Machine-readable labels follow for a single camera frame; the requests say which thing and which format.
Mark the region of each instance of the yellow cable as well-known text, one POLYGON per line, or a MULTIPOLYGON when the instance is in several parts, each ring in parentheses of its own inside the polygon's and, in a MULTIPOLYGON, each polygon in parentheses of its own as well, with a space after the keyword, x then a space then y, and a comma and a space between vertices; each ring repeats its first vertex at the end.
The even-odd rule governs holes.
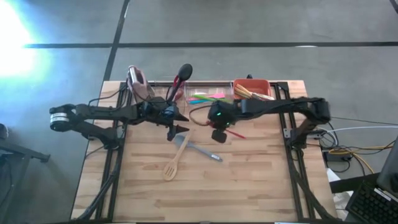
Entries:
POLYGON ((329 153, 333 154, 333 155, 345 155, 345 154, 352 154, 353 156, 355 156, 355 158, 359 159, 360 161, 362 161, 366 167, 368 167, 368 169, 372 172, 372 174, 374 174, 374 170, 372 169, 372 167, 361 157, 359 156, 357 153, 357 151, 360 151, 360 149, 356 150, 356 151, 345 151, 345 152, 334 152, 335 150, 330 149, 329 153))
POLYGON ((368 167, 368 169, 372 172, 372 174, 374 174, 372 167, 364 159, 362 159, 361 156, 357 155, 357 153, 353 153, 353 156, 355 156, 357 159, 361 160, 368 167))
POLYGON ((364 147, 364 149, 384 149, 387 146, 371 146, 371 147, 364 147))

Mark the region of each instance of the wooden spatula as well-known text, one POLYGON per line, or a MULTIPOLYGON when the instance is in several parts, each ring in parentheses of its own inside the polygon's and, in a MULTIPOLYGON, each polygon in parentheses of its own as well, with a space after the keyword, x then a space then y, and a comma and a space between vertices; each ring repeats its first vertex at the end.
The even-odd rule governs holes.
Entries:
POLYGON ((187 144, 188 144, 188 140, 189 140, 189 138, 190 138, 190 136, 191 136, 191 133, 192 133, 192 131, 189 131, 189 132, 187 133, 187 136, 185 137, 184 142, 182 142, 182 144, 181 144, 181 146, 180 146, 180 149, 177 151, 177 153, 176 153, 174 159, 171 160, 171 161, 164 167, 163 174, 162 174, 164 180, 170 181, 170 180, 172 180, 172 179, 175 177, 175 175, 177 174, 178 161, 180 160, 180 157, 181 157, 181 155, 182 155, 182 152, 183 152, 184 149, 185 149, 185 146, 187 146, 187 144))

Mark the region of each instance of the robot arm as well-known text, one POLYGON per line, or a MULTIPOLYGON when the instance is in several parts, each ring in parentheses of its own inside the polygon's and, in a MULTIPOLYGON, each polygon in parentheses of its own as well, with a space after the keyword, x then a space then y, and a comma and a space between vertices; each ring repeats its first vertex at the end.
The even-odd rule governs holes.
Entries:
MULTIPOLYGON (((163 125, 169 128, 167 140, 171 141, 178 133, 188 131, 178 125, 174 125, 174 121, 189 121, 188 118, 180 114, 177 104, 173 101, 174 96, 183 81, 188 80, 192 74, 192 66, 190 64, 183 65, 178 71, 178 83, 173 89, 168 99, 156 96, 148 100, 144 100, 135 105, 129 105, 122 108, 112 108, 103 106, 89 105, 62 105, 50 109, 50 128, 54 131, 76 131, 81 133, 85 138, 96 137, 105 146, 106 149, 116 149, 119 147, 119 138, 115 128, 101 128, 94 124, 88 123, 87 119, 113 120, 120 121, 123 124, 137 125, 144 121, 163 125)), ((127 79, 127 84, 133 94, 141 95, 134 89, 132 84, 133 78, 127 79)))
POLYGON ((298 112, 306 120, 290 132, 290 144, 305 148, 307 135, 319 124, 330 121, 329 104, 324 98, 294 98, 288 100, 261 101, 256 99, 234 100, 233 104, 216 101, 212 104, 208 119, 215 128, 212 138, 224 143, 224 130, 237 121, 258 118, 264 114, 298 112))

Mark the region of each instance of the red container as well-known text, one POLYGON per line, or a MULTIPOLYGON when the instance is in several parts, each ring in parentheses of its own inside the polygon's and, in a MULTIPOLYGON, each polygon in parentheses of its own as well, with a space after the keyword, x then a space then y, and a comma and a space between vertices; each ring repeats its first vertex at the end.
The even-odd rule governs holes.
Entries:
MULTIPOLYGON (((267 96, 271 96, 271 86, 267 80, 256 79, 256 78, 239 78, 234 80, 234 92, 237 84, 245 87, 247 90, 253 93, 260 93, 267 96)), ((244 99, 243 97, 234 94, 235 99, 244 99)))

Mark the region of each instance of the wooden tabletop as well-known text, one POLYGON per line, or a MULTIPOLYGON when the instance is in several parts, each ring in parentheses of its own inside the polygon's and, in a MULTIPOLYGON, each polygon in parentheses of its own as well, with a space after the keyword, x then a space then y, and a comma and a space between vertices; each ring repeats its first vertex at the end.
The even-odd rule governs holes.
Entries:
MULTIPOLYGON (((289 83, 292 98, 306 96, 304 82, 289 83)), ((118 91, 120 82, 104 82, 101 97, 118 91)), ((155 88, 165 95, 165 88, 155 88)), ((208 90, 220 91, 212 87, 208 90)), ((115 106, 117 95, 101 100, 99 106, 115 106)), ((179 103, 188 117, 192 106, 179 103)), ((208 109, 192 114, 206 120, 208 109)), ((295 114, 299 125, 301 114, 295 114)), ((95 121, 109 127, 112 121, 95 121)), ((277 114, 240 121, 231 128, 247 139, 228 135, 224 144, 211 139, 211 128, 192 122, 179 122, 193 130, 190 141, 222 157, 217 162, 194 149, 186 149, 178 163, 174 180, 162 179, 162 170, 174 158, 178 147, 166 140, 168 129, 151 123, 129 126, 126 134, 114 222, 273 222, 296 221, 289 170, 277 114)), ((92 141, 87 153, 100 147, 92 141)), ((322 154, 318 147, 304 150, 310 188, 319 202, 336 216, 322 154)), ((90 155, 81 173, 72 218, 83 213, 98 193, 103 175, 106 151, 90 155)), ((109 194, 105 200, 108 207, 109 194)), ((301 192, 302 207, 307 214, 301 192)))

